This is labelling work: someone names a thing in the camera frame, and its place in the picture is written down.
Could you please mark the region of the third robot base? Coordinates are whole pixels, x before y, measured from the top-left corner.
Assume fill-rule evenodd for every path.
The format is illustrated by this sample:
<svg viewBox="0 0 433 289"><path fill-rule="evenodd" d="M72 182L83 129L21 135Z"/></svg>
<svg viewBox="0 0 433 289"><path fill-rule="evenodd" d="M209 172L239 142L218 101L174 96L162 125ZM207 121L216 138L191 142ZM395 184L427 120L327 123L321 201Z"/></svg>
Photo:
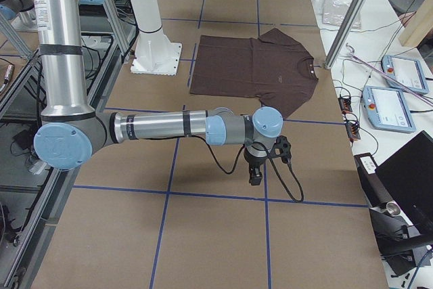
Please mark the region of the third robot base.
<svg viewBox="0 0 433 289"><path fill-rule="evenodd" d="M1 0L1 14L20 31L51 30L46 1L34 3L34 0Z"/></svg>

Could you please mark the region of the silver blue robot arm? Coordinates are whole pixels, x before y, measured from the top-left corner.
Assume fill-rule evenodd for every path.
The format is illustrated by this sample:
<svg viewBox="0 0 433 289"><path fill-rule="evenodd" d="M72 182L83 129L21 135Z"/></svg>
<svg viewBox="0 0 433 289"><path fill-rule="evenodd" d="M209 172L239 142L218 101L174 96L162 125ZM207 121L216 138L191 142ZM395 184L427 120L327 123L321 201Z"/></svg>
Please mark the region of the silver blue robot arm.
<svg viewBox="0 0 433 289"><path fill-rule="evenodd" d="M225 108L143 115L96 112L87 99L79 1L34 0L47 94L34 138L38 157L68 170L126 140L196 137L209 146L240 145L249 164L249 182L258 185L261 166L281 156L287 142L279 111L263 107L242 116Z"/></svg>

